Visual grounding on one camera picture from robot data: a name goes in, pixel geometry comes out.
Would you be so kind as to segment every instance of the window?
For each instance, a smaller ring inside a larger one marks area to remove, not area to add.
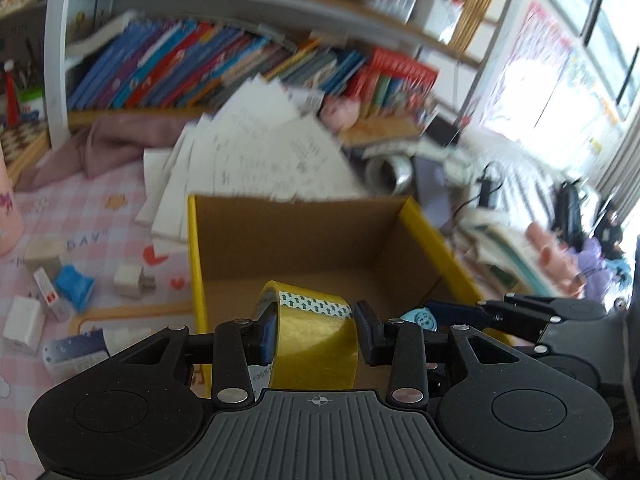
[[[640,0],[550,1],[580,37],[625,118],[640,89],[640,27],[634,19]]]

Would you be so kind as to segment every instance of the black bag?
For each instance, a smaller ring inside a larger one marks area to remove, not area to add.
[[[582,231],[582,216],[580,214],[580,197],[576,182],[563,182],[556,194],[556,220],[552,230],[569,247],[576,251],[582,250],[584,232]]]

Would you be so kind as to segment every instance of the white box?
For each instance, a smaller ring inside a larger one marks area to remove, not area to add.
[[[35,355],[44,320],[45,314],[38,300],[14,296],[2,337],[16,350]]]
[[[61,238],[41,237],[31,240],[24,251],[24,266],[33,274],[43,267],[51,281],[55,280],[71,259],[66,250],[66,242]]]
[[[47,276],[43,267],[40,267],[33,273],[33,279],[40,291],[40,299],[44,304],[47,314],[51,314],[58,321],[66,321],[71,316],[71,308],[66,300],[60,298],[60,295],[53,287],[53,283]]]

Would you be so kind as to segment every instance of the stack of papers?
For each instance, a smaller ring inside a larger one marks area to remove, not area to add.
[[[184,250],[190,194],[272,200],[348,200],[366,194],[339,144],[301,117],[279,82],[245,82],[215,117],[184,127],[172,150],[145,151],[147,199],[136,221],[151,226],[156,254]]]

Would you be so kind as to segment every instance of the curtain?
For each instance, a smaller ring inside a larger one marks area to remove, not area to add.
[[[640,114],[637,114],[611,162],[596,183],[602,196],[616,186],[620,189],[613,201],[622,223],[640,200]]]

